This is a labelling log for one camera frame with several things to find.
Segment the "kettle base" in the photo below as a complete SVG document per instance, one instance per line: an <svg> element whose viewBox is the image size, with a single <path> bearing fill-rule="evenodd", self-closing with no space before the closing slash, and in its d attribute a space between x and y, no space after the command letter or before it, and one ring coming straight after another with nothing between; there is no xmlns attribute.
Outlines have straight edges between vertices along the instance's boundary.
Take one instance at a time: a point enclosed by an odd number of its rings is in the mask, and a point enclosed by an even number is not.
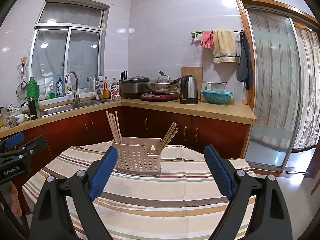
<svg viewBox="0 0 320 240"><path fill-rule="evenodd" d="M195 105L198 103L198 98L180 98L181 104Z"/></svg>

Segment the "table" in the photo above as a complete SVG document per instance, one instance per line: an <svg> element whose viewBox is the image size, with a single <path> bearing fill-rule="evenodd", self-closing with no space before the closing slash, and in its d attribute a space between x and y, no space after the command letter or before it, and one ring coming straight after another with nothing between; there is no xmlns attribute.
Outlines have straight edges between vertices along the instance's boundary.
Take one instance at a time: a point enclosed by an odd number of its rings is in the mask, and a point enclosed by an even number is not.
<svg viewBox="0 0 320 240"><path fill-rule="evenodd" d="M33 211L46 177L73 176L102 158L111 146L103 142L71 147L61 153L22 187ZM230 160L236 169L254 172L244 159ZM207 240L220 221L228 200L220 194L204 161L204 155L184 146L168 146L161 153L159 177L137 177L113 170L94 206L114 240L189 239ZM250 197L236 239L248 227L255 196ZM78 237L87 239L71 197L67 197Z"/></svg>

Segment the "window pane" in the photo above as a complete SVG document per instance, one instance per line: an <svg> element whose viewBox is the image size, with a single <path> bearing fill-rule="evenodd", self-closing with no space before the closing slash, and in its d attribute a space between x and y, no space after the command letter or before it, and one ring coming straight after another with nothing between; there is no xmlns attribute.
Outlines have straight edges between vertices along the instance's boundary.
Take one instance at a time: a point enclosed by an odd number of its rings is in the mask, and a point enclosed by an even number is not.
<svg viewBox="0 0 320 240"><path fill-rule="evenodd" d="M55 90L59 74L63 78L68 30L38 30L32 54L31 76L39 85L40 95L47 94L50 86Z"/></svg>
<svg viewBox="0 0 320 240"><path fill-rule="evenodd" d="M87 88L87 78L98 73L98 52L100 33L72 30L69 52L68 68L73 70L79 81L79 89ZM76 79L71 76L72 89L76 89Z"/></svg>
<svg viewBox="0 0 320 240"><path fill-rule="evenodd" d="M300 104L300 60L288 17L248 9L256 47L256 96L253 125L245 159L280 167L295 140Z"/></svg>
<svg viewBox="0 0 320 240"><path fill-rule="evenodd" d="M40 17L40 23L73 23L100 27L101 10L66 3L47 3Z"/></svg>

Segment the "white wall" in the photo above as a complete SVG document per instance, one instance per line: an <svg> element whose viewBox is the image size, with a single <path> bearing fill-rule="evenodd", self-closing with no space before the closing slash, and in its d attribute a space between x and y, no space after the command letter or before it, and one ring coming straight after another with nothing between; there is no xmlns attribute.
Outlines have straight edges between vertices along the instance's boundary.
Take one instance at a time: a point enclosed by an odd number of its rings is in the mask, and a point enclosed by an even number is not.
<svg viewBox="0 0 320 240"><path fill-rule="evenodd" d="M128 31L131 0L94 0L110 5L104 56L104 75L120 77L128 67ZM0 27L0 106L17 102L20 84L17 65L29 56L35 24L45 0L17 0Z"/></svg>
<svg viewBox="0 0 320 240"><path fill-rule="evenodd" d="M304 0L277 1L313 15ZM237 65L213 64L212 50L196 47L190 35L196 30L241 30L233 2L228 8L222 0L132 0L130 28L135 32L129 34L129 75L154 79L161 70L178 78L182 66L203 66L203 81L227 81L226 90L233 91Z"/></svg>

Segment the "striped curtain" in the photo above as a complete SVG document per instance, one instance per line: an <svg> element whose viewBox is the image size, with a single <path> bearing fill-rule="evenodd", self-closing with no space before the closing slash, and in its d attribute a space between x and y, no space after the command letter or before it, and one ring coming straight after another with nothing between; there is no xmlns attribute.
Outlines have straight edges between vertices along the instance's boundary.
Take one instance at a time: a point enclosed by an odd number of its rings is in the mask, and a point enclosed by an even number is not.
<svg viewBox="0 0 320 240"><path fill-rule="evenodd" d="M297 152L314 147L320 136L320 46L315 32L300 28L296 32L303 82L302 113L293 147Z"/></svg>
<svg viewBox="0 0 320 240"><path fill-rule="evenodd" d="M288 17L248 9L256 47L257 124L251 141L286 152L293 138L300 94L300 62Z"/></svg>

